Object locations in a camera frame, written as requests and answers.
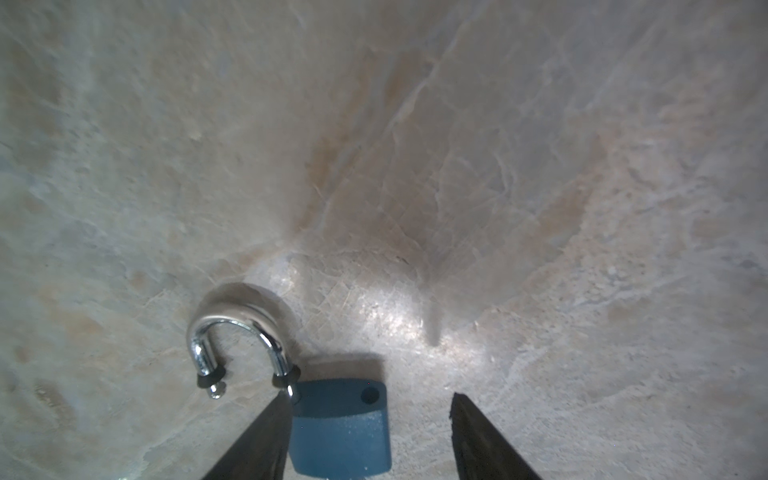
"padlock shackle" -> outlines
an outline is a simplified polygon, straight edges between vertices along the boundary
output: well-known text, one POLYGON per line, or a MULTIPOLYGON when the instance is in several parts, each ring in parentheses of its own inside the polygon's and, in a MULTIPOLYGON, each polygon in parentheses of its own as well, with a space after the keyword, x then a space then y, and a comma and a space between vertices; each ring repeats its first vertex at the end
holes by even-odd
POLYGON ((298 402, 295 383, 300 371, 291 362, 272 315, 253 304, 216 302, 198 311, 187 328, 187 345, 197 369, 197 386, 206 389, 212 399, 220 398, 226 390, 227 385, 222 381, 226 370, 216 361, 208 335, 208 329, 218 323, 231 323, 257 335, 270 355, 275 379, 289 380, 276 385, 288 392, 292 403, 298 402))

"hole in padlock body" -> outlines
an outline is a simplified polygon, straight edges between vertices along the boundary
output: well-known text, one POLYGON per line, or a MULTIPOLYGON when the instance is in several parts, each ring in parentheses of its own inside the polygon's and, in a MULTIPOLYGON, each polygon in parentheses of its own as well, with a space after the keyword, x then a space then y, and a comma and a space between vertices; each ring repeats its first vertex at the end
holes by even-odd
POLYGON ((362 391, 360 399, 368 405, 376 403, 376 400, 379 399, 379 390, 370 386, 362 391))

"blue padlock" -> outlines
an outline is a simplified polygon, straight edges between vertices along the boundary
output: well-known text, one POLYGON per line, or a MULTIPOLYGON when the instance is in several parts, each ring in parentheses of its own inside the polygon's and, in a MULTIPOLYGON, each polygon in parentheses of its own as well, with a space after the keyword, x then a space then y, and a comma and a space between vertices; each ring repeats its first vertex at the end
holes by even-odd
MULTIPOLYGON (((207 390, 212 399, 226 392, 223 381, 226 370, 216 361, 208 330, 219 323, 230 323, 257 335, 266 347, 275 372, 272 383, 286 393, 276 400, 287 399, 293 415, 281 419, 262 419, 260 415, 255 423, 271 425, 269 432, 260 434, 271 435, 280 445, 274 445, 269 451, 251 452, 248 458, 241 458, 240 448, 235 445, 212 472, 233 468, 242 472, 250 471, 249 468, 260 471, 264 467, 269 472, 280 470, 282 475, 285 455, 281 454, 284 452, 281 439, 285 439, 288 430, 288 452, 293 467, 301 474, 351 480, 390 470, 392 454, 384 384, 369 379, 299 382, 301 370, 290 360, 278 333, 274 302, 249 286, 224 287, 217 298, 200 307, 187 329, 187 346, 197 368, 197 386, 207 390), (232 458, 243 464, 232 466, 232 458)), ((249 439, 239 439, 240 443, 261 445, 249 439)))
POLYGON ((290 454, 293 468, 310 477, 350 480, 387 472, 386 387, 368 379, 298 382, 290 454))

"padlock body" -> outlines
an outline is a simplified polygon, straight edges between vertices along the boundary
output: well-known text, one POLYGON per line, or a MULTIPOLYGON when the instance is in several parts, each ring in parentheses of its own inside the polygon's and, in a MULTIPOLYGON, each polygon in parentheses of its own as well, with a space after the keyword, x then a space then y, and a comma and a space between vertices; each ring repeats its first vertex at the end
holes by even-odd
POLYGON ((368 379, 299 382, 289 454, 302 475, 350 480, 387 472, 386 387, 368 379))

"marble surface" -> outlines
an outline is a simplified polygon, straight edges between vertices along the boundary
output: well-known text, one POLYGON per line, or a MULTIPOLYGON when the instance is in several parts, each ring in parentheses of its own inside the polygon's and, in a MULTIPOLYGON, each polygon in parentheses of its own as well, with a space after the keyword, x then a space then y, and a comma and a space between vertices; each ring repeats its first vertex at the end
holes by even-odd
POLYGON ((255 339, 216 331, 216 402, 184 347, 245 280, 302 365, 380 364, 382 479, 457 478, 454 391, 543 478, 764 478, 767 25, 758 0, 2 2, 5 477, 201 477, 274 395, 255 339))

